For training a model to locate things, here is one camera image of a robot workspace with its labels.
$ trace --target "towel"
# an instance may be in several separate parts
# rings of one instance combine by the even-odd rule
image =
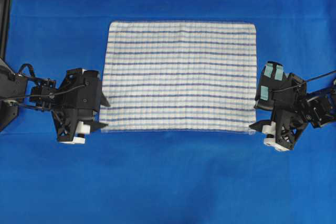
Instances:
[[[103,132],[251,132],[253,24],[112,22],[103,72]]]

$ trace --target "blue stripe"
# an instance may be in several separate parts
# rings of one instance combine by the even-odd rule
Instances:
[[[231,43],[231,42],[210,42],[210,41],[188,41],[188,40],[174,40],[174,41],[108,41],[109,44],[174,44],[174,43],[188,43],[188,44],[215,44],[215,45],[241,45],[241,46],[255,46],[255,43]]]
[[[162,111],[156,111],[156,112],[153,112],[151,111],[150,112],[151,114],[177,114],[179,113],[179,111],[167,111],[167,110],[162,110]],[[246,115],[246,114],[230,114],[230,113],[219,113],[219,112],[213,112],[212,110],[211,111],[207,111],[207,112],[204,112],[204,111],[183,111],[183,113],[185,114],[196,114],[196,115],[204,115],[204,114],[210,114],[210,115],[218,115],[218,116],[221,116],[221,115],[225,115],[225,116],[240,116],[240,117],[243,117],[243,118],[248,118],[248,117],[254,117],[254,115]],[[139,111],[139,112],[134,112],[133,110],[131,112],[120,112],[120,113],[109,113],[109,112],[100,112],[99,113],[100,115],[104,115],[104,116],[112,116],[112,117],[116,117],[117,115],[142,115],[142,114],[146,114],[146,112],[144,111]]]
[[[226,64],[226,63],[211,63],[211,62],[132,62],[132,63],[115,63],[106,62],[105,65],[215,65],[215,66],[228,66],[228,67],[254,67],[257,65],[246,64]]]
[[[135,39],[135,38],[141,38],[141,39],[163,39],[163,38],[185,38],[185,39],[200,39],[201,35],[182,35],[182,34],[176,34],[176,35],[150,35],[150,36],[146,36],[146,35],[120,35],[120,34],[115,34],[114,36],[111,36],[110,38],[112,39]],[[220,39],[220,40],[250,40],[250,41],[255,41],[254,37],[247,37],[247,38],[237,38],[237,37],[227,37],[227,36],[207,36],[206,37],[207,40],[215,40],[215,39]]]
[[[145,74],[145,72],[150,71],[150,72],[156,72],[156,71],[188,71],[190,70],[189,67],[185,67],[185,68],[160,68],[160,67],[156,67],[156,68],[122,68],[122,67],[111,67],[111,66],[106,66],[106,68],[104,69],[105,74],[108,74],[109,72],[125,72],[125,71],[139,71],[142,72],[143,74]],[[226,68],[211,68],[211,67],[199,67],[199,68],[193,68],[192,70],[194,71],[215,71],[215,72],[226,72],[226,74],[229,73],[246,73],[246,74],[255,74],[254,77],[257,76],[257,73],[255,70],[246,70],[244,68],[239,68],[239,69],[226,69]]]
[[[157,103],[157,104],[168,104],[168,103],[173,103],[173,104],[176,104],[176,103],[179,103],[179,102],[182,102],[184,104],[193,104],[193,103],[197,103],[197,104],[208,104],[210,103],[211,105],[214,105],[214,104],[220,104],[222,105],[223,104],[223,101],[220,100],[220,101],[214,101],[214,100],[183,100],[183,101],[176,101],[176,100],[164,100],[162,101],[162,99],[159,98],[159,100],[134,100],[134,101],[125,101],[125,100],[110,100],[110,103],[113,103],[114,105],[116,104],[122,104],[122,105],[125,105],[125,104],[145,104],[145,103],[150,103],[151,105]],[[254,103],[252,103],[252,101],[249,101],[249,103],[251,104],[246,104],[246,103],[240,103],[240,102],[237,102],[237,101],[234,101],[234,102],[225,102],[225,105],[233,105],[233,106],[239,106],[241,108],[245,108],[247,105],[250,106],[251,108],[253,108],[254,106]]]
[[[133,78],[132,79],[121,79],[121,78],[117,78],[117,79],[115,79],[115,78],[112,78],[112,79],[110,79],[110,78],[108,78],[109,76],[104,76],[104,79],[103,79],[103,82],[111,82],[111,81],[113,81],[113,82],[124,82],[124,81],[135,81]],[[199,81],[199,78],[186,78],[186,79],[183,79],[183,78],[172,78],[172,79],[167,79],[167,78],[154,78],[154,79],[151,79],[151,78],[142,78],[142,79],[138,79],[137,81]],[[230,83],[248,83],[246,80],[223,80],[223,79],[221,79],[221,80],[215,80],[215,79],[202,79],[202,81],[210,81],[210,82],[214,82],[214,81],[218,81],[218,82],[230,82]]]
[[[106,52],[107,55],[232,55],[232,56],[257,56],[256,54],[232,54],[230,52],[183,52],[183,51],[176,51],[176,52]]]
[[[190,29],[221,29],[221,30],[254,30],[252,27],[250,26],[244,26],[244,27],[234,27],[233,25],[235,24],[230,24],[230,26],[213,26],[213,27],[209,27],[209,26],[202,26],[202,25],[193,25],[193,24],[180,24],[180,25],[177,25],[177,26],[172,26],[171,25],[171,22],[167,22],[166,25],[155,25],[153,26],[152,24],[143,24],[143,25],[137,25],[137,24],[132,24],[132,28],[146,28],[148,26],[151,26],[151,28],[159,28],[159,29],[164,29],[164,28],[170,28],[170,29],[173,29],[173,28],[181,28],[181,26],[183,27],[187,27],[187,28],[190,28]],[[117,29],[120,28],[120,29],[123,29],[123,28],[129,28],[130,26],[127,24],[127,26],[120,26],[120,25],[117,25]]]
[[[178,31],[109,31],[109,33],[126,33],[126,34],[158,34],[158,33],[167,33],[167,34],[178,34],[178,33],[188,33],[188,34],[232,34],[232,35],[255,35],[256,33],[250,33],[245,31],[238,32],[226,32],[226,31],[187,31],[187,30],[178,30]]]
[[[205,75],[205,76],[226,76],[255,78],[255,76],[245,76],[243,74],[225,74],[225,73],[104,73],[105,76],[180,76],[180,75]]]
[[[181,46],[173,46],[173,47],[168,47],[168,46],[162,46],[162,47],[149,47],[149,46],[143,46],[143,47],[108,47],[108,49],[124,49],[124,50],[131,50],[131,49],[159,49],[159,50],[163,50],[163,49],[212,49],[212,50],[235,50],[235,51],[250,51],[252,49],[254,49],[255,46],[251,47],[251,48],[247,48],[246,46],[242,46],[242,47],[181,47]]]
[[[107,128],[108,129],[111,129],[111,128],[115,128],[115,129],[118,129],[118,128],[121,128],[121,127],[148,127],[148,126],[152,126],[153,127],[153,124],[146,124],[146,123],[128,123],[128,124],[119,124],[119,125],[108,125]],[[164,127],[167,127],[167,123],[155,123],[155,126],[164,126]],[[179,127],[181,126],[180,123],[176,123],[176,124],[172,124],[170,123],[169,124],[170,127]],[[235,125],[232,125],[232,124],[225,124],[225,123],[221,123],[221,124],[217,124],[217,123],[206,123],[206,122],[195,122],[195,123],[187,123],[187,126],[197,126],[197,128],[201,127],[201,128],[204,128],[205,126],[211,126],[211,127],[214,127],[214,126],[217,126],[217,127],[229,127],[229,128],[235,128],[235,129],[246,129],[247,131],[249,130],[248,127],[243,127],[243,126],[235,126]]]
[[[168,57],[168,56],[163,56],[163,57],[159,57],[159,56],[156,56],[155,57],[156,59],[160,59],[160,60],[190,60],[190,56],[186,56],[186,57],[183,57],[183,56],[173,56],[173,57]],[[116,61],[116,60],[131,60],[131,61],[136,61],[136,60],[150,60],[151,58],[150,57],[118,57],[118,56],[108,56],[106,55],[106,62],[109,61],[109,60],[113,60],[113,61]],[[199,57],[193,57],[193,59],[202,59],[202,60],[232,60],[232,61],[235,61],[235,62],[243,62],[243,63],[247,63],[247,62],[256,62],[256,59],[252,56],[242,56],[240,59],[235,57],[235,56],[226,56],[226,57],[207,57],[207,56],[199,56]]]
[[[253,101],[254,98],[245,97],[230,97],[226,95],[212,95],[212,94],[139,94],[139,95],[109,95],[107,98],[140,98],[140,97],[212,97],[212,98],[225,98],[235,100],[249,100]]]
[[[122,106],[122,107],[100,107],[100,110],[129,110],[129,109],[218,109],[230,111],[254,111],[254,109],[229,108],[223,106]]]
[[[252,123],[253,121],[227,119],[227,118],[199,118],[195,116],[176,116],[176,117],[160,117],[160,118],[117,118],[117,119],[105,119],[108,122],[118,121],[142,121],[142,120],[208,120],[208,121],[224,121],[224,122],[236,122],[236,123]]]
[[[221,87],[221,88],[235,88],[235,89],[256,89],[255,87],[244,87],[244,86],[234,86],[234,85],[220,85],[220,84],[207,84],[207,83],[178,83],[178,84],[155,84],[155,83],[145,83],[145,84],[120,84],[120,85],[103,85],[103,87],[143,87],[143,86],[211,86],[211,87]]]
[[[228,91],[225,89],[222,90],[216,90],[216,89],[178,89],[178,90],[171,90],[171,89],[127,89],[127,90],[120,90],[120,89],[115,89],[115,90],[104,90],[105,94],[111,94],[111,93],[130,93],[130,92],[217,92],[217,93],[234,93],[234,94],[251,94],[251,92],[244,92],[244,91]]]
[[[199,129],[188,129],[188,128],[184,128],[184,129],[139,129],[139,130],[106,130],[106,129],[102,129],[101,132],[104,133],[122,133],[122,132],[161,132],[161,131],[196,131],[196,132],[222,132],[222,133],[245,133],[247,134],[248,128],[242,128],[241,131],[229,131],[229,130],[220,130],[220,129],[209,129],[209,130],[199,130]]]

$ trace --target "black metal frame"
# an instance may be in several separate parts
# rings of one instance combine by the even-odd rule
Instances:
[[[11,0],[0,0],[0,59],[5,59]]]

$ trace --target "black cable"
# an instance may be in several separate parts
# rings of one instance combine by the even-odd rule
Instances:
[[[75,89],[79,89],[79,88],[82,88],[82,87],[85,87],[85,84],[82,84],[82,85],[79,85],[79,86],[75,86],[69,90],[66,90],[66,91],[62,91],[62,92],[58,92],[58,93],[54,93],[54,94],[29,94],[29,95],[24,95],[22,97],[8,97],[8,98],[2,98],[0,99],[0,102],[1,101],[6,101],[6,100],[16,100],[16,99],[24,99],[24,98],[27,98],[27,97],[52,97],[54,95],[60,95],[60,94],[66,94],[66,93],[69,93]]]
[[[317,76],[317,77],[314,77],[314,78],[311,78],[311,79],[308,79],[307,81],[304,81],[303,83],[300,83],[300,84],[298,84],[298,85],[291,86],[291,87],[288,87],[288,88],[285,88],[285,89],[273,90],[272,92],[273,92],[273,93],[277,93],[277,92],[282,92],[282,91],[289,90],[289,89],[294,89],[294,88],[297,88],[297,87],[300,87],[300,86],[306,84],[307,82],[315,81],[315,80],[317,80],[317,79],[326,77],[326,76],[328,76],[328,75],[330,75],[330,74],[333,74],[333,73],[336,73],[336,70],[331,71],[331,72],[329,72],[329,73],[322,74],[322,75],[320,75],[320,76]]]

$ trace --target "blue cloth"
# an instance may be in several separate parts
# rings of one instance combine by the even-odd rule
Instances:
[[[256,25],[258,75],[274,60],[309,78],[336,68],[335,18],[335,0],[13,0],[6,60],[60,83],[67,69],[103,70],[113,20],[244,21]],[[21,110],[0,135],[0,220],[334,223],[335,130],[308,127],[286,153],[261,134],[218,132],[98,132],[68,146],[49,113]]]

